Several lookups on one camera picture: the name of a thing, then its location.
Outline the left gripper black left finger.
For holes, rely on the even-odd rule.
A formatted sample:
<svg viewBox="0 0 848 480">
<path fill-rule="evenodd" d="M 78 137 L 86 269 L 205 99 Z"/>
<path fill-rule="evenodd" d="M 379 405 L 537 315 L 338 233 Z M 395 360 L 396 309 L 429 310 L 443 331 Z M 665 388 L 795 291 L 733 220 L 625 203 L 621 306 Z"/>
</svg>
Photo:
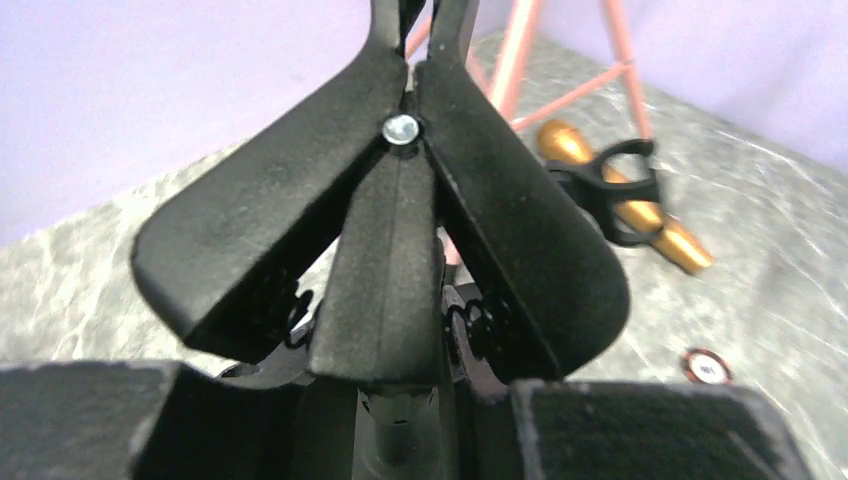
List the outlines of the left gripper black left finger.
<svg viewBox="0 0 848 480">
<path fill-rule="evenodd" d="M 303 394 L 219 380 L 179 362 L 5 363 L 1 475 L 280 478 Z"/>
</svg>

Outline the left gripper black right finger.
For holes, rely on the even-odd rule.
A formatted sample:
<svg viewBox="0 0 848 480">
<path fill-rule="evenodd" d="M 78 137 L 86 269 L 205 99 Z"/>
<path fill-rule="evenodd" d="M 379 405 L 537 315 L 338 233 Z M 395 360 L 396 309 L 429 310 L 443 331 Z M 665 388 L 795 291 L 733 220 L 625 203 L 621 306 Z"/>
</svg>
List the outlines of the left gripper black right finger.
<svg viewBox="0 0 848 480">
<path fill-rule="evenodd" d="M 466 479 L 809 479 L 793 435 L 739 386 L 513 383 L 463 413 Z"/>
</svg>

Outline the black round-base fork mic stand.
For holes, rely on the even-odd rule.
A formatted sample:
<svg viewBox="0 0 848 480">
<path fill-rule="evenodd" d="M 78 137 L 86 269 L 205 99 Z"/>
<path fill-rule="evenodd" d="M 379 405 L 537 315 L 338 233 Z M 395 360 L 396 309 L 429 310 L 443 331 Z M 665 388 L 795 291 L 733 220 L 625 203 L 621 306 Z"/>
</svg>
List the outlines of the black round-base fork mic stand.
<svg viewBox="0 0 848 480">
<path fill-rule="evenodd" d="M 375 1 L 354 60 L 163 204 L 131 255 L 188 347 L 253 364 L 180 379 L 138 479 L 521 479 L 509 400 L 476 393 L 437 229 L 483 296 L 497 379 L 559 380 L 623 329 L 622 266 L 465 67 L 477 5 Z"/>
</svg>

